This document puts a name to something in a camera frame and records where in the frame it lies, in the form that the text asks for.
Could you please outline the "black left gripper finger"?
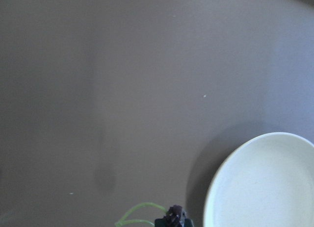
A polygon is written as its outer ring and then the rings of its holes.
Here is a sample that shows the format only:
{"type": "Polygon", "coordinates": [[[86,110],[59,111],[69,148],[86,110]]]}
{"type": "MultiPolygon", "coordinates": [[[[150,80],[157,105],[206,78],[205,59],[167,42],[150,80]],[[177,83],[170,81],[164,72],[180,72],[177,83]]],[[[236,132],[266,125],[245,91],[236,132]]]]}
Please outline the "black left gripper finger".
{"type": "Polygon", "coordinates": [[[155,219],[156,227],[193,227],[182,207],[169,207],[163,218],[155,219]]]}

